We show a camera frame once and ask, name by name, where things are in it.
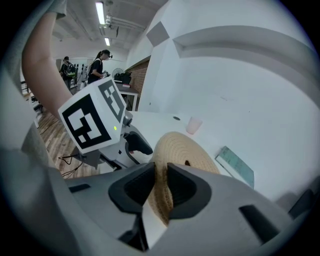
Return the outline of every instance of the paper cup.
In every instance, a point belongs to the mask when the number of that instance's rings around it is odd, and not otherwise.
[[[202,120],[195,117],[191,117],[186,127],[186,131],[189,134],[195,134],[195,132],[199,129],[201,125],[202,125]]]

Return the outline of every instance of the teal book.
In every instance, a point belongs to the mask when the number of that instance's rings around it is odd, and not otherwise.
[[[246,165],[227,146],[224,146],[215,160],[234,178],[246,183],[251,188],[255,188],[254,171]]]

